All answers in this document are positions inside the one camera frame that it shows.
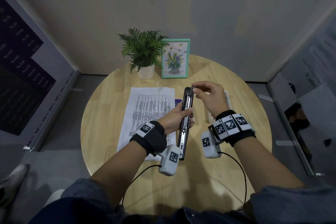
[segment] person's left hand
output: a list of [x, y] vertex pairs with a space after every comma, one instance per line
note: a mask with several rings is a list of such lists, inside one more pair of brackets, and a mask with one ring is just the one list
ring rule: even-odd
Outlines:
[[[190, 115], [190, 118], [194, 116], [192, 109], [188, 108], [182, 111], [182, 102], [180, 102], [173, 110], [168, 112], [165, 116], [158, 119], [163, 128], [165, 129], [165, 134], [168, 135], [173, 133], [180, 128], [180, 123], [183, 117]], [[189, 128], [193, 126], [194, 122], [190, 119]]]

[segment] wristband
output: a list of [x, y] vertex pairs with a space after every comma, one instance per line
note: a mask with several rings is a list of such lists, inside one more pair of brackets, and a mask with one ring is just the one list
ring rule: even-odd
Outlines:
[[256, 137], [252, 126], [240, 113], [235, 113], [233, 110], [218, 115], [216, 122], [209, 126], [209, 131], [214, 135], [216, 145], [225, 141], [233, 147], [239, 140], [250, 136]]
[[142, 124], [130, 141], [136, 141], [147, 152], [147, 156], [155, 152], [163, 152], [167, 147], [167, 136], [164, 128], [157, 121], [150, 121]]

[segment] cord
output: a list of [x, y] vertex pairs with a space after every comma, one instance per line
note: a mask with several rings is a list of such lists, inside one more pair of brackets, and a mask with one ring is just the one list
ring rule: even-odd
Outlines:
[[[137, 177], [135, 177], [134, 179], [133, 179], [133, 181], [131, 182], [131, 184], [140, 176], [140, 175], [142, 175], [147, 169], [149, 169], [149, 168], [151, 168], [151, 167], [162, 167], [161, 165], [152, 165], [152, 166], [149, 166], [149, 167], [147, 167], [147, 168], [145, 168], [145, 170], [144, 171], [142, 171]], [[124, 199], [125, 199], [125, 195], [123, 196], [123, 201], [121, 202], [121, 205], [124, 205]]]
[[244, 198], [244, 205], [243, 205], [243, 208], [245, 207], [245, 204], [246, 204], [246, 195], [247, 195], [247, 183], [246, 183], [246, 175], [245, 175], [245, 172], [244, 172], [244, 169], [243, 167], [239, 164], [239, 162], [234, 158], [232, 157], [231, 155], [225, 153], [225, 152], [222, 152], [222, 151], [217, 151], [218, 153], [222, 153], [222, 154], [225, 154], [227, 156], [229, 156], [230, 158], [232, 158], [241, 168], [243, 174], [244, 174], [244, 179], [245, 179], [245, 198]]

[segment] black wristband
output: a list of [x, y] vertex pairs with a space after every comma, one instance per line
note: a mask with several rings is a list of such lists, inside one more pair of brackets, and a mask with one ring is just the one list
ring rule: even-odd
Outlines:
[[224, 117], [226, 117], [226, 116], [233, 115], [233, 114], [235, 114], [235, 113], [236, 113], [236, 112], [233, 111], [233, 110], [227, 110], [227, 111], [224, 111], [224, 112], [220, 113], [219, 115], [217, 115], [217, 117], [216, 117], [216, 121], [218, 121], [219, 119], [222, 119], [222, 118], [224, 118]]
[[227, 138], [225, 138], [225, 141], [233, 147], [236, 142], [242, 139], [245, 139], [246, 137], [251, 137], [251, 136], [257, 138], [255, 136], [255, 133], [251, 129], [249, 129], [249, 130], [241, 131], [237, 134], [228, 136]]
[[138, 134], [132, 136], [129, 141], [136, 141], [147, 152], [147, 156], [155, 152], [163, 152], [167, 147], [167, 136], [164, 134], [165, 129], [157, 121], [150, 121], [154, 125], [145, 137], [141, 137]]

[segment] wooden tabletop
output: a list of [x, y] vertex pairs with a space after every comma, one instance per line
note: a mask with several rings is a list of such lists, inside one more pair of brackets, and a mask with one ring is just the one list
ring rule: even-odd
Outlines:
[[[86, 105], [81, 127], [81, 145], [85, 164], [92, 175], [116, 153], [131, 87], [171, 87], [175, 98], [183, 98], [185, 87], [192, 82], [212, 81], [228, 91], [232, 109], [242, 113], [255, 128], [258, 140], [272, 150], [271, 129], [258, 97], [235, 73], [218, 63], [190, 55], [188, 78], [161, 79], [156, 67], [152, 79], [142, 80], [129, 71], [129, 65], [115, 70], [97, 87]], [[208, 130], [207, 111], [200, 99], [194, 99], [195, 124], [190, 129], [185, 160], [180, 161], [176, 174], [167, 177], [153, 167], [143, 173], [126, 193], [126, 212], [133, 214], [170, 214], [181, 206], [203, 211], [226, 212], [242, 206], [245, 195], [244, 176], [231, 158], [222, 155], [206, 159], [201, 133]], [[238, 160], [234, 149], [222, 143], [221, 150]], [[158, 162], [147, 161], [138, 173]], [[248, 180], [247, 195], [253, 193]]]

